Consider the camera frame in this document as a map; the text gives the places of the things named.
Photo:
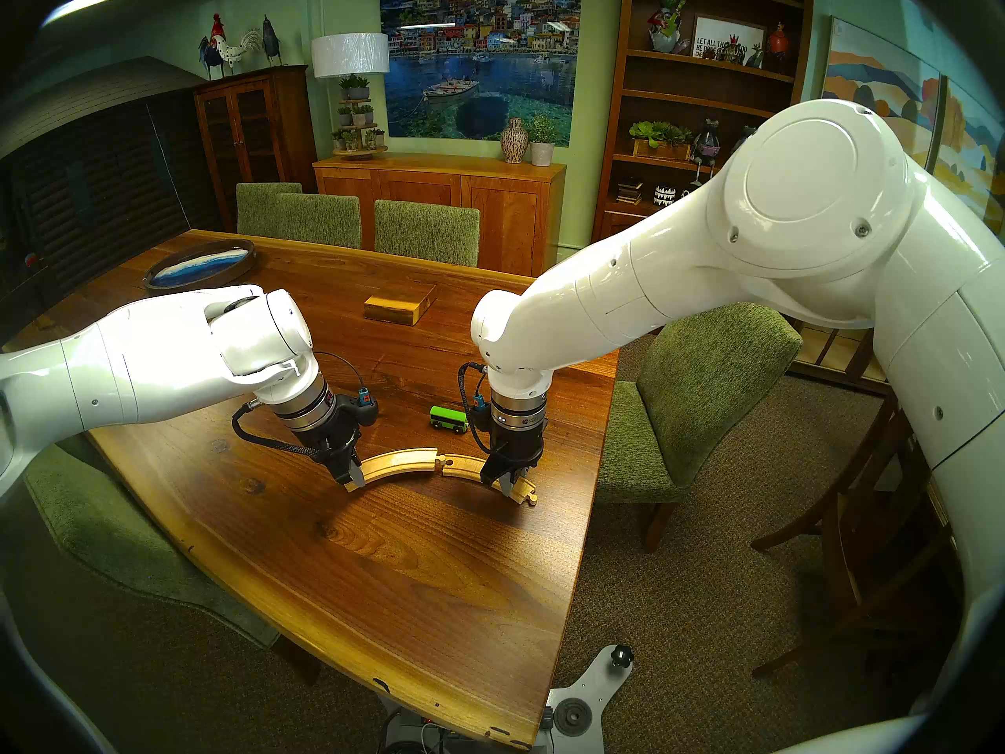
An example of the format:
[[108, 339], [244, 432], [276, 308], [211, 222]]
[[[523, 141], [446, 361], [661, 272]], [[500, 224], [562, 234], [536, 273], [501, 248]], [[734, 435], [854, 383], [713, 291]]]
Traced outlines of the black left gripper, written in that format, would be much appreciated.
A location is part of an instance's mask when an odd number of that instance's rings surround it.
[[336, 405], [328, 417], [311, 429], [299, 430], [296, 437], [318, 452], [315, 461], [333, 474], [337, 483], [345, 487], [353, 483], [360, 489], [366, 479], [356, 451], [359, 427], [357, 406]]

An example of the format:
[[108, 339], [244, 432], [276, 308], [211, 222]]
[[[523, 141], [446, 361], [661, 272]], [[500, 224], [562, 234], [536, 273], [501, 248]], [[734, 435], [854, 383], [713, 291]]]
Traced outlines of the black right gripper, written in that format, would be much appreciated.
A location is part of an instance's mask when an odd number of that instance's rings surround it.
[[529, 475], [544, 451], [544, 427], [515, 430], [504, 426], [490, 428], [490, 453], [481, 468], [481, 483], [498, 489], [504, 496], [513, 492], [513, 470], [520, 485], [534, 485]]

